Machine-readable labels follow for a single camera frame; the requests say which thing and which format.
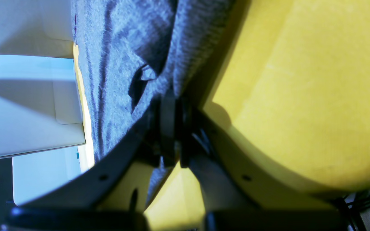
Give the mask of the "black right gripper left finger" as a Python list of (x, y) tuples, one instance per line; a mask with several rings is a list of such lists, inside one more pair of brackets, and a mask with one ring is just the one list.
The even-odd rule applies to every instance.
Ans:
[(95, 210), (115, 191), (112, 210), (128, 211), (133, 194), (146, 199), (153, 169), (160, 165), (160, 105), (161, 98), (153, 98), (145, 114), (90, 170), (12, 212)]

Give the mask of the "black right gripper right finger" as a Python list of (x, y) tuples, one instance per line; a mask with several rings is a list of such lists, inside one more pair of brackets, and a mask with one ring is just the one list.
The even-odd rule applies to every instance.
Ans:
[(161, 152), (200, 183), (209, 213), (330, 214), (329, 203), (300, 193), (251, 161), (210, 118), (185, 98), (161, 98)]

